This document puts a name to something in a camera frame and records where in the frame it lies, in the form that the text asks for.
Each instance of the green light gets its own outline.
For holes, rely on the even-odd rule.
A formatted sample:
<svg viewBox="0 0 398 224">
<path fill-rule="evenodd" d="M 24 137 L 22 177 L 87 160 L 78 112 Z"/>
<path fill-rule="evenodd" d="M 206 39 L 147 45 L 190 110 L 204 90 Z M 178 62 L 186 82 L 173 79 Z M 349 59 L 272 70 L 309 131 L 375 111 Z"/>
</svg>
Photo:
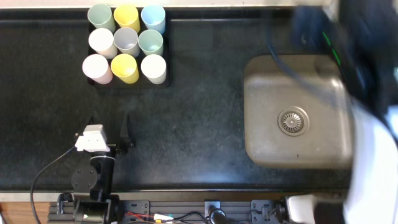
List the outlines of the green light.
<svg viewBox="0 0 398 224">
<path fill-rule="evenodd" d="M 341 65 L 340 59 L 338 58 L 336 51 L 335 51 L 334 49 L 332 49 L 331 51 L 333 52 L 333 55 L 335 55 L 337 64 L 338 64 L 338 65 Z"/>
<path fill-rule="evenodd" d="M 330 46 L 331 43 L 330 43 L 328 36 L 325 34 L 325 32 L 322 32 L 322 34 L 323 34 L 324 38 L 326 39 L 326 41 L 328 42 L 328 45 Z"/>
</svg>

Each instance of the sink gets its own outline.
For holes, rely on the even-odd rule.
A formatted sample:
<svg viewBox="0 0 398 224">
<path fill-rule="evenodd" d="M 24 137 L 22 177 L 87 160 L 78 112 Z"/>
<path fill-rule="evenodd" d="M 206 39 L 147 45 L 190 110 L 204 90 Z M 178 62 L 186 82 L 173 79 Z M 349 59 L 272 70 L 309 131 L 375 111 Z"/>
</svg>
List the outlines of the sink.
<svg viewBox="0 0 398 224">
<path fill-rule="evenodd" d="M 268 55 L 258 56 L 246 65 L 247 154 L 256 164 L 267 167 L 351 167 L 353 118 L 337 66 L 326 55 L 279 58 L 304 84 L 279 70 Z"/>
</svg>

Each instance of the black tray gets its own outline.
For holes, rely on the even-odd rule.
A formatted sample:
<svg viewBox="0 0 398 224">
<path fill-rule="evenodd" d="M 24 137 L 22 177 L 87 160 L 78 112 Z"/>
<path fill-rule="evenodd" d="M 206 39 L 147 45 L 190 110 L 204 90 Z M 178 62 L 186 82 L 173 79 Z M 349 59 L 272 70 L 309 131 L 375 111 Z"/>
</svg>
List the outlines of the black tray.
<svg viewBox="0 0 398 224">
<path fill-rule="evenodd" d="M 139 13 L 139 17 L 140 17 L 140 26 L 141 26 L 138 36 L 143 31 L 147 30 L 147 27 L 145 26 L 144 22 L 141 19 L 141 10 L 142 9 L 138 9 L 138 13 Z M 117 31 L 118 29 L 120 29 L 120 26 L 116 21 L 115 21 L 115 24 L 116 24 L 115 31 Z M 90 23 L 89 28 L 88 28 L 89 32 L 91 33 L 95 29 L 96 29 L 95 26 Z M 94 86 L 97 89 L 109 89 L 109 90 L 110 89 L 122 90 L 122 89 L 140 89 L 140 88 L 167 88 L 170 85 L 170 63 L 169 63 L 170 54 L 169 54 L 169 38 L 168 38 L 169 32 L 168 32 L 168 29 L 169 29 L 169 20 L 166 15 L 166 31 L 162 34 L 162 36 L 163 36 L 163 55 L 162 55 L 162 57 L 166 61 L 167 71 L 166 71 L 166 79 L 162 84 L 153 84 L 142 73 L 141 62 L 146 55 L 143 53 L 143 51 L 141 49 L 140 49 L 140 54 L 138 55 L 138 57 L 135 58 L 136 62 L 137 62 L 138 71 L 139 71 L 139 78 L 135 83 L 127 84 L 127 83 L 123 82 L 120 78 L 118 78 L 116 75 L 113 75 L 112 81 L 108 84 L 99 84 L 99 83 L 95 82 L 94 80 L 87 78 L 88 84 Z M 90 46 L 88 46 L 88 55 L 92 55 L 92 54 L 97 54 L 97 53 Z M 108 59 L 109 66 L 111 66 L 111 62 L 112 62 L 112 59 Z"/>
</svg>

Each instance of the white cup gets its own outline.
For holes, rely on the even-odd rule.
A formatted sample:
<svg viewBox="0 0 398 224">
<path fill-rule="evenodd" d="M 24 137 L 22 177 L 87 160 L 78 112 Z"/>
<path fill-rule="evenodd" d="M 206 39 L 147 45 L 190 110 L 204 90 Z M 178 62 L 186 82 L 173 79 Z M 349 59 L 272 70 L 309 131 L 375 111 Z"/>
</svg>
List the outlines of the white cup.
<svg viewBox="0 0 398 224">
<path fill-rule="evenodd" d="M 146 6 L 141 11 L 141 19 L 148 29 L 161 34 L 166 30 L 166 12 L 162 6 Z"/>
<path fill-rule="evenodd" d="M 162 84 L 167 75 L 166 61 L 160 55 L 148 55 L 142 60 L 141 71 L 153 84 Z"/>
<path fill-rule="evenodd" d="M 84 74 L 99 84 L 112 81 L 113 74 L 106 58 L 99 54 L 88 56 L 82 66 Z"/>
<path fill-rule="evenodd" d="M 96 4 L 87 12 L 88 20 L 98 29 L 105 28 L 114 32 L 116 26 L 112 16 L 112 10 L 105 4 Z"/>
<path fill-rule="evenodd" d="M 163 37 L 156 30 L 145 30 L 138 37 L 138 44 L 145 55 L 163 54 Z"/>
<path fill-rule="evenodd" d="M 139 55 L 138 34 L 132 28 L 120 28 L 113 36 L 115 46 L 124 54 Z"/>
<path fill-rule="evenodd" d="M 118 49 L 113 43 L 113 34 L 108 29 L 94 30 L 88 37 L 88 44 L 106 59 L 112 59 L 118 54 Z"/>
</svg>

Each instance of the white wall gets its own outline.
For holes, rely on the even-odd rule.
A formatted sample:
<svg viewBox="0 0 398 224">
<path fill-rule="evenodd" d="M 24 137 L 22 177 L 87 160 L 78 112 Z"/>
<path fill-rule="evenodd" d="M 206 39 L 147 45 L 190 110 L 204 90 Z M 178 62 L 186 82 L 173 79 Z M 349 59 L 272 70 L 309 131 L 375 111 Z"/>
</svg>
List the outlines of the white wall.
<svg viewBox="0 0 398 224">
<path fill-rule="evenodd" d="M 216 7 L 216 6 L 295 6 L 298 4 L 322 5 L 326 0 L 0 0 L 0 8 L 91 7 L 96 3 L 118 6 L 124 3 L 143 7 L 161 4 L 166 7 Z"/>
</svg>

